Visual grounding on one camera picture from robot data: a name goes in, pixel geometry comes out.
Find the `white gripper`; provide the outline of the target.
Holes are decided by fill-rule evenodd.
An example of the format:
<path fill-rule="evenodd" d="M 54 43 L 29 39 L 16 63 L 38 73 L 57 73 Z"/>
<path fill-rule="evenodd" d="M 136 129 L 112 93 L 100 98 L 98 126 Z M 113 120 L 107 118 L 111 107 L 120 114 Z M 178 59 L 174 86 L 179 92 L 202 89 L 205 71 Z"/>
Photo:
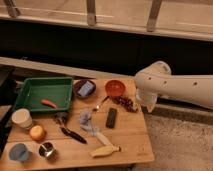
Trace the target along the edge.
<path fill-rule="evenodd" d="M 158 95 L 150 90 L 147 89 L 136 89 L 136 100 L 137 102 L 147 108 L 147 111 L 151 113 L 155 105 L 157 103 Z"/>

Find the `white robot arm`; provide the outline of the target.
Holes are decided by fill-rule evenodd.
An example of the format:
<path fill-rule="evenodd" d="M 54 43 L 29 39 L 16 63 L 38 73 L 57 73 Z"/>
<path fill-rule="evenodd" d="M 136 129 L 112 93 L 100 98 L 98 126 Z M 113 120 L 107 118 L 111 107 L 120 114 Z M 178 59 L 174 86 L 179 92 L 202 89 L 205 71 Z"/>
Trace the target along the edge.
<path fill-rule="evenodd" d="M 213 75 L 172 75 L 170 66 L 157 61 L 134 77 L 136 99 L 151 113 L 159 95 L 213 110 Z"/>

